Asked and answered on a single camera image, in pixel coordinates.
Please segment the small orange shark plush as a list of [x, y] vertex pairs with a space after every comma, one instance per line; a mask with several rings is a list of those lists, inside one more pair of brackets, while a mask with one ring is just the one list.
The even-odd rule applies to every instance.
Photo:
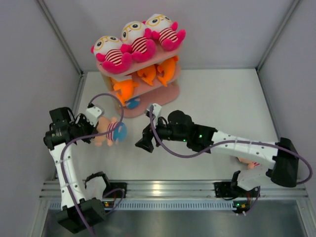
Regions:
[[137, 71], [137, 75], [148, 85], [153, 86], [156, 77], [155, 65], [150, 65]]

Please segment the boy doll plush blue cap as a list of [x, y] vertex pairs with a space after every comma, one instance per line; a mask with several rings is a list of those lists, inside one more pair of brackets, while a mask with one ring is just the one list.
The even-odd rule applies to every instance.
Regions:
[[123, 142], [127, 137], [126, 125], [123, 122], [119, 123], [116, 117], [112, 117], [111, 119], [100, 117], [96, 128], [98, 136], [94, 138], [94, 145], [98, 147], [105, 143], [108, 146], [112, 146], [113, 144]]

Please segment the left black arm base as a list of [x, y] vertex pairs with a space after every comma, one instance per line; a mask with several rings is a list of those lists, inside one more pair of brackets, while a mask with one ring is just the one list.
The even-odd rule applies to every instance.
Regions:
[[107, 187], [102, 193], [101, 201], [105, 208], [106, 215], [117, 210], [126, 198], [127, 183], [126, 182], [112, 182], [111, 186]]

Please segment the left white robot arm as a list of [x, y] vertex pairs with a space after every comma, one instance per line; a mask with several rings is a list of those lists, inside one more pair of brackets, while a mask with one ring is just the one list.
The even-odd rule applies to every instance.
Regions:
[[105, 219], [106, 212], [100, 197], [89, 197], [79, 168], [75, 150], [77, 141], [90, 143], [97, 134], [102, 108], [89, 104], [77, 117], [68, 107], [49, 112], [52, 119], [43, 141], [52, 156], [61, 190], [61, 211], [56, 214], [57, 222], [73, 234], [85, 229], [94, 234], [93, 226]]

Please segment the white panda plush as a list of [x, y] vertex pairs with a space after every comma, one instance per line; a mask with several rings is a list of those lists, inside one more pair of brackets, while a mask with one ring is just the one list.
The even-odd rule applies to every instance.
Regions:
[[150, 60], [156, 53], [157, 46], [152, 39], [152, 31], [143, 22], [127, 23], [120, 37], [123, 52], [131, 53], [133, 61], [142, 63]]
[[115, 36], [102, 36], [91, 47], [90, 52], [101, 63], [102, 68], [111, 74], [126, 72], [132, 65], [129, 52], [122, 52], [123, 43]]
[[151, 30], [152, 38], [165, 51], [177, 49], [186, 37], [186, 31], [178, 30], [178, 23], [163, 14], [155, 13], [143, 23]]

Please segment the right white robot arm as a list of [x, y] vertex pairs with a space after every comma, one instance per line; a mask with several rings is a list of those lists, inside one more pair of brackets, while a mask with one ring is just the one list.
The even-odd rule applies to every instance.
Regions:
[[162, 145], [163, 140], [185, 142], [196, 156], [221, 153], [254, 163], [253, 168], [233, 174], [230, 189], [236, 196], [270, 183], [286, 188], [297, 186], [299, 159], [292, 141], [284, 137], [270, 143], [250, 141], [196, 124], [189, 115], [176, 110], [167, 119], [151, 118], [135, 146], [152, 153], [153, 140], [157, 147]]

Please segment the large orange shark plush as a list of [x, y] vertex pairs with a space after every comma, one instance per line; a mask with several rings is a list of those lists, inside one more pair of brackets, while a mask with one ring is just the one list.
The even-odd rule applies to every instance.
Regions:
[[157, 78], [161, 82], [161, 84], [167, 87], [167, 83], [174, 77], [176, 70], [176, 63], [179, 58], [177, 55], [164, 60], [157, 66]]

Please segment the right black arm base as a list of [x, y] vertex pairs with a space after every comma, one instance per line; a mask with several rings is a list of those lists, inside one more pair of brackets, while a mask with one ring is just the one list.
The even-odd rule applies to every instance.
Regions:
[[236, 216], [246, 216], [260, 197], [259, 187], [246, 191], [238, 186], [233, 186], [231, 182], [215, 182], [214, 190], [217, 198], [233, 201], [233, 207], [235, 208], [233, 213]]

